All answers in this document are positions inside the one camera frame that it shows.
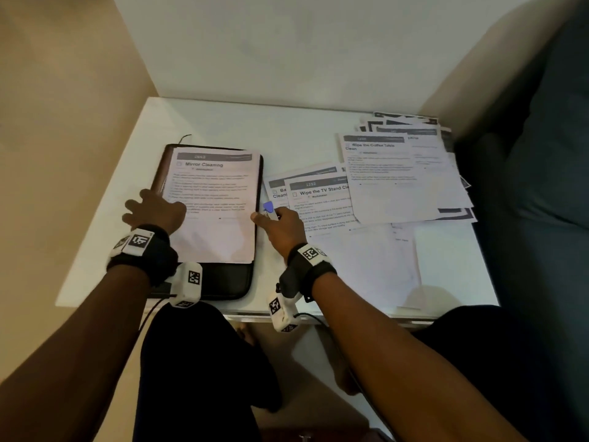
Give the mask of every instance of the hand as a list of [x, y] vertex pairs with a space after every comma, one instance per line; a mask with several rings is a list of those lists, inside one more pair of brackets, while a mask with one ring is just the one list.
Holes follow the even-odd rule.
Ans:
[[292, 248], [299, 243], [307, 243], [305, 236], [305, 225], [292, 209], [276, 208], [276, 215], [279, 221], [270, 220], [265, 215], [257, 212], [252, 214], [251, 219], [256, 225], [266, 231], [270, 243], [277, 252], [284, 258], [286, 263]]
[[125, 208], [129, 209], [131, 214], [124, 214], [122, 221], [131, 225], [131, 230], [139, 225], [151, 224], [163, 228], [171, 235], [180, 228], [186, 216], [184, 203], [168, 203], [149, 189], [142, 189], [139, 195], [143, 199], [141, 203], [135, 200], [125, 202]]

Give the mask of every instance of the leg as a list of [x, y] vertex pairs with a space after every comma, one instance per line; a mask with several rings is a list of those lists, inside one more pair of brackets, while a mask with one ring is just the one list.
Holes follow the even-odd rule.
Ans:
[[266, 356], [243, 341], [215, 307], [166, 305], [141, 349], [133, 440], [257, 441], [250, 406], [277, 409], [280, 401]]
[[527, 439], [580, 440], [548, 357], [504, 309], [459, 307], [414, 336], [452, 363]]

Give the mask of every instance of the beige floor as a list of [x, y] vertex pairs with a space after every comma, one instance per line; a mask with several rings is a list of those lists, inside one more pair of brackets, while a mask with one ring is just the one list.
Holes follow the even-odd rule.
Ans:
[[[0, 0], [0, 379], [71, 310], [54, 306], [119, 155], [157, 95], [112, 0]], [[285, 386], [264, 427], [365, 421], [294, 363], [305, 331], [254, 329]], [[239, 375], [239, 360], [236, 360]], [[138, 351], [122, 374], [98, 441], [129, 441]]]

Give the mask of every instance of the tabletop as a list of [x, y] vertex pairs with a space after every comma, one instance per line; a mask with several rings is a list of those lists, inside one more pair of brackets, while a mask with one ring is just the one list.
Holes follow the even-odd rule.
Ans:
[[[365, 112], [271, 107], [185, 99], [149, 98], [123, 150], [70, 271], [57, 306], [77, 307], [104, 274], [107, 254], [128, 226], [121, 221], [128, 199], [151, 186], [164, 146], [192, 134], [183, 144], [234, 147], [260, 152], [264, 173], [275, 174], [316, 163], [343, 161], [336, 133], [353, 132]], [[267, 201], [262, 189], [261, 201]], [[487, 268], [468, 223], [424, 224], [415, 228], [423, 309], [392, 308], [390, 316], [434, 319], [460, 306], [497, 304]], [[266, 234], [257, 234], [254, 277], [249, 293], [213, 304], [227, 316], [269, 318], [266, 298], [284, 271], [282, 258]], [[315, 303], [300, 312], [320, 315]]]

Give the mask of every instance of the black cable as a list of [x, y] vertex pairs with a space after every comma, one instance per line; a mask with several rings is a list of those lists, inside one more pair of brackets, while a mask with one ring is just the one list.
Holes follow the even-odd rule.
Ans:
[[393, 429], [389, 426], [389, 423], [385, 420], [385, 418], [382, 416], [382, 414], [379, 413], [378, 409], [376, 409], [376, 407], [372, 404], [372, 401], [370, 400], [370, 398], [368, 397], [368, 395], [364, 391], [364, 388], [362, 387], [362, 385], [360, 385], [360, 382], [358, 381], [356, 374], [354, 374], [354, 371], [352, 371], [352, 368], [350, 368], [350, 364], [348, 363], [348, 359], [343, 355], [342, 349], [339, 348], [339, 345], [337, 344], [337, 341], [333, 335], [332, 330], [329, 328], [329, 326], [327, 324], [325, 324], [322, 320], [320, 320], [318, 317], [316, 317], [315, 315], [312, 315], [311, 313], [300, 312], [300, 313], [297, 313], [296, 315], [293, 315], [293, 318], [296, 318], [297, 316], [300, 316], [300, 315], [310, 316], [311, 318], [317, 320], [321, 326], [323, 326], [323, 327], [325, 327], [325, 329], [327, 329], [327, 332], [328, 332], [329, 336], [331, 337], [331, 340], [333, 341], [333, 345], [337, 349], [337, 352], [339, 353], [339, 356], [342, 358], [343, 362], [346, 364], [346, 369], [348, 370], [348, 372], [352, 376], [352, 380], [354, 380], [354, 383], [356, 384], [356, 386], [358, 386], [358, 390], [364, 396], [364, 398], [366, 399], [366, 401], [368, 402], [368, 404], [372, 408], [372, 411], [375, 412], [375, 414], [378, 416], [380, 421], [385, 424], [385, 426], [389, 429], [391, 434], [394, 434]]
[[183, 137], [181, 137], [180, 141], [178, 141], [178, 144], [180, 144], [184, 138], [191, 137], [191, 136], [192, 136], [192, 133], [189, 133], [187, 135], [184, 135]]
[[151, 310], [149, 311], [149, 313], [147, 314], [147, 316], [145, 317], [145, 319], [143, 320], [143, 322], [141, 323], [141, 326], [139, 327], [139, 331], [137, 332], [137, 334], [141, 334], [141, 331], [143, 330], [143, 327], [145, 326], [145, 323], [147, 322], [147, 319], [149, 319], [149, 315], [151, 315], [151, 312], [153, 312], [156, 307], [158, 307], [158, 305], [164, 300], [165, 298], [161, 298], [158, 302], [156, 302], [156, 304], [151, 308]]

